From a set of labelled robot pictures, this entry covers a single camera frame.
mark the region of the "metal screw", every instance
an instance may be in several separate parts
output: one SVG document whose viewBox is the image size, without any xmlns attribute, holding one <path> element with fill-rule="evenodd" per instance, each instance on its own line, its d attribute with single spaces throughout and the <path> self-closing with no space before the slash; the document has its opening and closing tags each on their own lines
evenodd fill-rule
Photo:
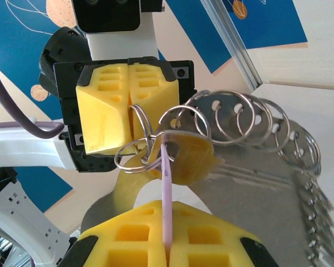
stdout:
<svg viewBox="0 0 334 267">
<path fill-rule="evenodd" d="M 77 72 L 82 72 L 83 71 L 83 68 L 84 66 L 81 64 L 81 63 L 76 63 L 74 65 L 74 69 L 77 71 Z"/>
</svg>

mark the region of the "blue poster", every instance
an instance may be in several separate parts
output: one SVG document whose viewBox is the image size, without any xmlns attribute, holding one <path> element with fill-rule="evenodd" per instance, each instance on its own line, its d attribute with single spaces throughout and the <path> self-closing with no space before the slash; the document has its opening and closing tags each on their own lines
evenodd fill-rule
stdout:
<svg viewBox="0 0 334 267">
<path fill-rule="evenodd" d="M 0 1 L 0 70 L 51 119 L 62 117 L 59 100 L 42 102 L 31 96 L 38 84 L 41 52 L 58 26 L 46 12 L 46 1 Z"/>
<path fill-rule="evenodd" d="M 223 0 L 247 49 L 307 42 L 292 0 Z"/>
<path fill-rule="evenodd" d="M 231 59 L 200 0 L 166 1 L 210 72 Z"/>
</svg>

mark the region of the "gray cable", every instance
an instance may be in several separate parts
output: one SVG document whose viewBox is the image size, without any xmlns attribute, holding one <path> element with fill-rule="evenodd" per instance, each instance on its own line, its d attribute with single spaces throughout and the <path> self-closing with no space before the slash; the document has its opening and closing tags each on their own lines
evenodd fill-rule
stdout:
<svg viewBox="0 0 334 267">
<path fill-rule="evenodd" d="M 26 131 L 30 134 L 42 138 L 42 139 L 50 139 L 61 133 L 64 129 L 64 124 L 59 123 L 57 127 L 50 131 L 44 131 L 37 127 L 34 123 L 32 123 L 29 118 L 23 114 L 23 112 L 19 109 L 19 107 L 12 100 L 9 93 L 6 91 L 4 85 L 0 80 L 0 103 L 5 108 L 5 110 L 13 117 L 18 124 L 22 126 Z"/>
</svg>

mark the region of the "yellow key tag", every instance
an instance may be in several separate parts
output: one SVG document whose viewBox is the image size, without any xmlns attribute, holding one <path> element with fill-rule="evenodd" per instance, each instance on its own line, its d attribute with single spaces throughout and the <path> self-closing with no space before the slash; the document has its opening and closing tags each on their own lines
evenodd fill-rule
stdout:
<svg viewBox="0 0 334 267">
<path fill-rule="evenodd" d="M 171 162 L 174 184 L 188 185 L 206 178 L 219 162 L 208 138 L 193 132 L 165 130 L 156 136 L 148 163 L 159 157 L 162 142 L 167 146 L 168 155 L 174 158 Z"/>
</svg>

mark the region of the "white wall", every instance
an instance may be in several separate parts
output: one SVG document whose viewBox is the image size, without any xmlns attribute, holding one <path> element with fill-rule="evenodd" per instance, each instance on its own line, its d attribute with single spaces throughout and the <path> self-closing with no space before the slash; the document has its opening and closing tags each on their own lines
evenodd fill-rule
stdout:
<svg viewBox="0 0 334 267">
<path fill-rule="evenodd" d="M 264 82 L 334 88 L 334 0 L 293 0 L 308 42 L 256 48 L 249 55 Z"/>
</svg>

